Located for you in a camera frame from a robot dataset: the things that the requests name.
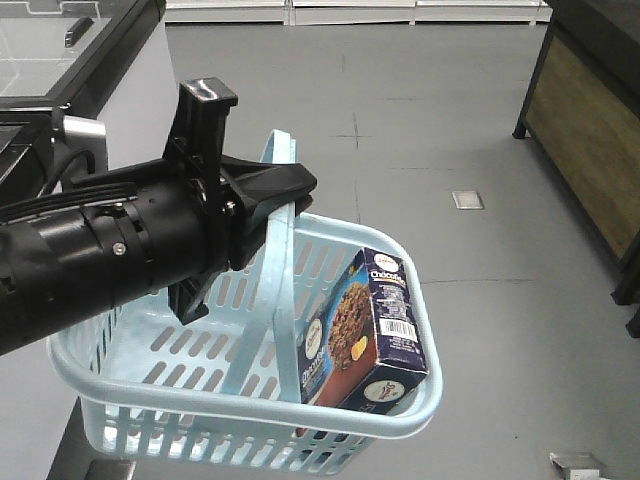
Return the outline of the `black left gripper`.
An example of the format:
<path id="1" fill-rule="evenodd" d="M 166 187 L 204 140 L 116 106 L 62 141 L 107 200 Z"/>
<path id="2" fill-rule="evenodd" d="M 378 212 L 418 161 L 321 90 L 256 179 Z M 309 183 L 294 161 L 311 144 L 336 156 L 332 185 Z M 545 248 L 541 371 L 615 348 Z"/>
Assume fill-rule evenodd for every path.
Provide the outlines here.
<path id="1" fill-rule="evenodd" d="M 151 280 L 167 288 L 175 316 L 187 325 L 208 312 L 216 277 L 244 269 L 264 245 L 268 216 L 293 202 L 295 214 L 313 202 L 316 177 L 303 165 L 258 163 L 223 155 L 226 119 L 237 95 L 216 77 L 187 80 L 162 157 L 73 181 L 76 188 L 130 182 L 135 198 L 123 207 Z M 264 220 L 231 241 L 236 205 L 241 220 Z"/>

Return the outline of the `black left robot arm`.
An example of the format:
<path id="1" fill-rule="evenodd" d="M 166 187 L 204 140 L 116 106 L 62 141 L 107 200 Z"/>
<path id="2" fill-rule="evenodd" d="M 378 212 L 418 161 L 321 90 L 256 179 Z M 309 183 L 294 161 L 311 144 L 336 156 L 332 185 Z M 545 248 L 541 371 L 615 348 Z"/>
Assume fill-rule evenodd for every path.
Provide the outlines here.
<path id="1" fill-rule="evenodd" d="M 185 81 L 159 159 L 2 208 L 3 352 L 162 289 L 181 323 L 198 320 L 214 280 L 264 244 L 270 214 L 311 204 L 304 166 L 224 154 L 237 102 L 215 77 Z"/>

